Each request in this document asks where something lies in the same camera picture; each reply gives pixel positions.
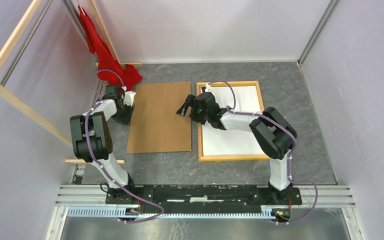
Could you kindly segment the yellow picture frame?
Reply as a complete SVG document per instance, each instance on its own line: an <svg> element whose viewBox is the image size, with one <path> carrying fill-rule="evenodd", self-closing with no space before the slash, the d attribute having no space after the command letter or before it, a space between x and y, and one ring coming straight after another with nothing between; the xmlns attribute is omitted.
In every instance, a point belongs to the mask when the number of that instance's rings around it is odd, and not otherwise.
<svg viewBox="0 0 384 240"><path fill-rule="evenodd" d="M215 82L211 83L216 84L218 87L220 86L220 83L225 84L224 82ZM259 93L259 100L260 100L260 106L263 107L261 111L264 110L264 104L263 104L263 98L262 93L260 90L260 84L258 81L230 81L229 84L231 86L240 87L240 86L252 86L255 85L257 88L257 91ZM233 96L233 100L236 101L236 96L234 92L231 92ZM210 162L210 161L251 161L251 160L268 160L269 157L264 153L263 155L240 155L240 156L203 156L203 142L202 142L202 124L197 125L197 149L198 149L198 160L200 162Z"/></svg>

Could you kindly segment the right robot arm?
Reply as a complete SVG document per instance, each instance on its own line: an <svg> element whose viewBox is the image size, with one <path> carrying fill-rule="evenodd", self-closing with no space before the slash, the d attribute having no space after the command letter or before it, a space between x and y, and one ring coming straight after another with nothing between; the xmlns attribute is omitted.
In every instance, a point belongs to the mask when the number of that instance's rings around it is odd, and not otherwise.
<svg viewBox="0 0 384 240"><path fill-rule="evenodd" d="M176 114L199 124L209 123L214 129L252 133L261 150L269 157L269 199L282 204L289 198L294 183L291 174L292 153L297 145L297 132L274 107L264 111L245 112L231 106L220 107L211 92L189 94Z"/></svg>

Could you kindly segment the brown cardboard backing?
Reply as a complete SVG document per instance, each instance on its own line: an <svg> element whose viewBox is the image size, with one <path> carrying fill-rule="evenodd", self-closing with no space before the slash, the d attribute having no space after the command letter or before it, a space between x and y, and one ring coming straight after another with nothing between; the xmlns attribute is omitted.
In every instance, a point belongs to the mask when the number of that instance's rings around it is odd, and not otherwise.
<svg viewBox="0 0 384 240"><path fill-rule="evenodd" d="M136 86L135 109L126 152L189 152L191 120L176 114L191 93L189 81L141 83Z"/></svg>

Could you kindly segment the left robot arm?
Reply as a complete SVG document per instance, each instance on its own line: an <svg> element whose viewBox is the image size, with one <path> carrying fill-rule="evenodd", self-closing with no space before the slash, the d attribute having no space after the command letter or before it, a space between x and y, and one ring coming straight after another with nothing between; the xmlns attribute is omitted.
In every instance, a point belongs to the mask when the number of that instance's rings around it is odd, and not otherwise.
<svg viewBox="0 0 384 240"><path fill-rule="evenodd" d="M102 99L81 115L69 120L72 147L75 156L94 166L106 179L108 197L133 203L137 190L127 171L122 169L113 154L113 141L108 127L109 119L129 125L135 109L136 92L126 87L109 85Z"/></svg>

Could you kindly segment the building photo print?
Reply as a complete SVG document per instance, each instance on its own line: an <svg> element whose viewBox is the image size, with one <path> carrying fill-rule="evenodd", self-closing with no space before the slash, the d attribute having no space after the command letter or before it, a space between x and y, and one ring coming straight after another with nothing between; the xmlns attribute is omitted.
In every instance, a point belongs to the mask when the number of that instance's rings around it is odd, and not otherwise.
<svg viewBox="0 0 384 240"><path fill-rule="evenodd" d="M220 83L220 86L211 85L216 102L221 108L230 106L240 112L257 112L263 109L255 85L232 86L232 89L236 101L227 85L223 83ZM204 157L264 154L251 132L216 129L208 122L202 126L202 151Z"/></svg>

